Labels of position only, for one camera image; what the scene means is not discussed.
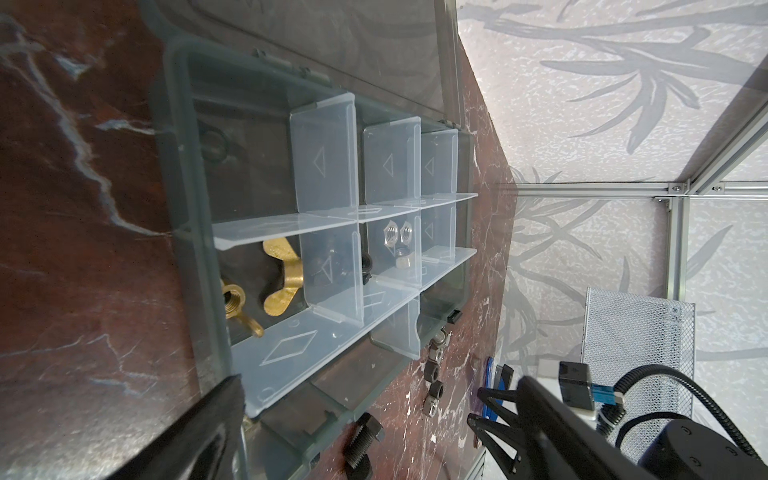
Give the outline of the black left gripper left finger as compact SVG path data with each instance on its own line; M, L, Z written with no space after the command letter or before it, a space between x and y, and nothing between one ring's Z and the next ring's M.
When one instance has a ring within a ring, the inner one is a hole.
M112 479L233 479L245 395L239 375L225 378Z

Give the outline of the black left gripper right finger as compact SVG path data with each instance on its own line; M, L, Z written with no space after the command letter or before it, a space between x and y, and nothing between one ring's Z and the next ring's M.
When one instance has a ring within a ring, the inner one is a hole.
M534 479L651 479L536 379L517 384L524 456Z

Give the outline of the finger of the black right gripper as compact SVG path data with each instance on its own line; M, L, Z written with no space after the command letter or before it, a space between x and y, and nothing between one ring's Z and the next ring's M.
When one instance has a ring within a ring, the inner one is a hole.
M483 404L483 417L488 420L517 420L518 414L505 406L506 403L515 405L516 390L501 390L481 387L477 396Z
M503 479L527 479L528 461L522 430L470 413L467 424L483 444Z

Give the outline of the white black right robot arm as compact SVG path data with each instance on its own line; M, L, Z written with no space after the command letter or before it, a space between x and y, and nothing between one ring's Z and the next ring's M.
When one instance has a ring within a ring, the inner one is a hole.
M764 479L767 465L714 399L682 372L636 367L610 386L588 365L562 361L559 392L525 376L514 390L481 388L496 417L467 424L508 479ZM716 431L671 411L627 419L627 394L649 377L667 377L718 421Z

